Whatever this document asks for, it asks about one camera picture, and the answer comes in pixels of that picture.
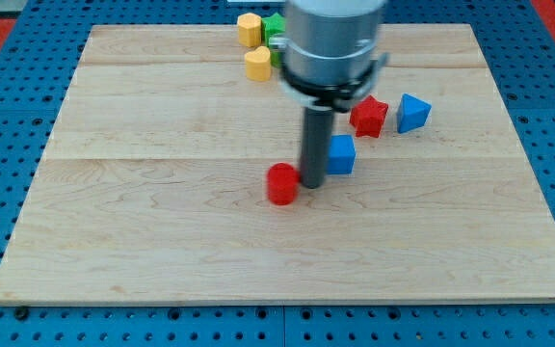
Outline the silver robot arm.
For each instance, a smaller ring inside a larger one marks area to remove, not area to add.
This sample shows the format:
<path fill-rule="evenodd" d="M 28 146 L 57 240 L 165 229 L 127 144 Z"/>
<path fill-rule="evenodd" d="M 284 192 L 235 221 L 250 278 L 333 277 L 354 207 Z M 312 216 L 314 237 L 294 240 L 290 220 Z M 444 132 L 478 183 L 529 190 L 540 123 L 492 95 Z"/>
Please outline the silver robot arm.
<path fill-rule="evenodd" d="M 345 113 L 369 95 L 387 55 L 376 55 L 385 0 L 290 0 L 285 30 L 269 38 L 280 84 L 304 110 Z"/>

